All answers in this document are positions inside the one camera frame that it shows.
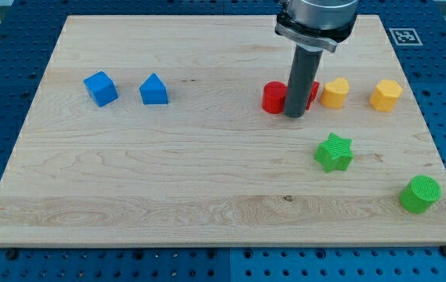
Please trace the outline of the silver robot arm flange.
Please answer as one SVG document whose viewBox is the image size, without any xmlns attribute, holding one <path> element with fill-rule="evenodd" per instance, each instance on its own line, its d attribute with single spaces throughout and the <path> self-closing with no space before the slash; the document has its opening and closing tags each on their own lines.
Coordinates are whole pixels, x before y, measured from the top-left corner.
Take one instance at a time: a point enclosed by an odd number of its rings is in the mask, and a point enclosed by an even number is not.
<svg viewBox="0 0 446 282">
<path fill-rule="evenodd" d="M 276 15 L 275 33 L 310 52 L 334 52 L 353 30 L 358 3 L 358 0 L 287 0 Z"/>
</svg>

